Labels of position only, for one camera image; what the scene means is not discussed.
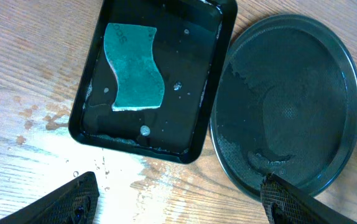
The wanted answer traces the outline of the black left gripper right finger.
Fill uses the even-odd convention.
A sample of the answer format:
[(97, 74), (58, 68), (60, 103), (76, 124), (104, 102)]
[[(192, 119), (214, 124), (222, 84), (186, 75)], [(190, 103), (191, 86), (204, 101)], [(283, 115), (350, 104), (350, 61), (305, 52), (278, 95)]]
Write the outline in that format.
[(260, 195), (269, 223), (356, 223), (275, 174), (263, 180)]

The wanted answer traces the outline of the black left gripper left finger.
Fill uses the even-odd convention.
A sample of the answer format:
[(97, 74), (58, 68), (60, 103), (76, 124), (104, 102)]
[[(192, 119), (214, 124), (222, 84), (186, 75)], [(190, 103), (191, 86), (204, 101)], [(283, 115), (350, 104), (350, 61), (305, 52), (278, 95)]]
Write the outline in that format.
[(92, 224), (100, 196), (94, 172), (85, 172), (0, 224)]

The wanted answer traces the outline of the green and yellow sponge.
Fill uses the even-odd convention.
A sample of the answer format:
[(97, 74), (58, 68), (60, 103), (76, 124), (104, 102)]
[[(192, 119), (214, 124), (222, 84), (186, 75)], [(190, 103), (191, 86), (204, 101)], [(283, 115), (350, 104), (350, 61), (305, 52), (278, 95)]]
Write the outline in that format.
[(113, 111), (157, 109), (165, 85), (153, 56), (155, 27), (109, 23), (104, 32), (104, 54), (117, 82)]

